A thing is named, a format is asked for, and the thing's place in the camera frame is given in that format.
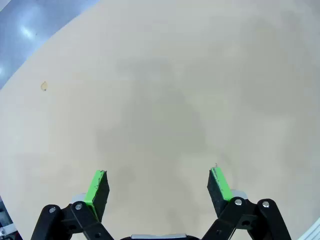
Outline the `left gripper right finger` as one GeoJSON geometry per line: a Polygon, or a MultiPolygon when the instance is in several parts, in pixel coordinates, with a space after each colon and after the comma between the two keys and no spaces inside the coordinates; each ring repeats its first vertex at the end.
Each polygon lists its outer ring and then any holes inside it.
{"type": "Polygon", "coordinates": [[[252,240],[290,240],[291,236],[276,202],[264,198],[252,203],[236,196],[220,167],[209,170],[207,189],[217,219],[203,240],[230,240],[236,230],[246,230],[252,240]]]}

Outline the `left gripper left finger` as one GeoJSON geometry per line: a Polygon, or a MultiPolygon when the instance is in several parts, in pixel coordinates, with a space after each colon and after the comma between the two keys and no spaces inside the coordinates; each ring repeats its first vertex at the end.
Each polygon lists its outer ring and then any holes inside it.
{"type": "Polygon", "coordinates": [[[31,239],[70,240],[74,234],[83,234],[87,240],[111,240],[102,224],[109,192],[107,172],[97,170],[83,200],[65,208],[48,204],[42,209],[31,239]]]}

